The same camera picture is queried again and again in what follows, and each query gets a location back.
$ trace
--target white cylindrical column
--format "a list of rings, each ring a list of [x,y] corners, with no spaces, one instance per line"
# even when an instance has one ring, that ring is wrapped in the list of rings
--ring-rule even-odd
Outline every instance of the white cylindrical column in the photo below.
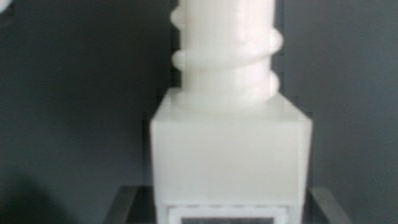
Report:
[[[182,30],[174,66],[183,84],[178,104],[203,112],[254,108],[279,88],[270,56],[283,38],[274,29],[276,0],[180,0],[173,23]]]

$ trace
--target white sculpture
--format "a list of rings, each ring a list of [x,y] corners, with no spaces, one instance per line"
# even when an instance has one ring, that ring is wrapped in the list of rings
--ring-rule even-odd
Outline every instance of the white sculpture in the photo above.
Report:
[[[151,122],[158,224],[299,224],[311,120],[277,93],[274,0],[180,0],[171,89]]]

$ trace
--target white block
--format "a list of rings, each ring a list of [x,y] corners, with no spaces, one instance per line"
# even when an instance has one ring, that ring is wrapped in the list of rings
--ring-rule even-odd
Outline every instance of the white block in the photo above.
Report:
[[[178,224],[180,209],[199,208],[206,218],[231,207],[242,214],[279,208],[279,222],[299,224],[311,120],[281,94],[256,111],[217,115],[176,106],[178,92],[169,91],[151,122],[158,224]],[[237,211],[226,211],[233,217]]]

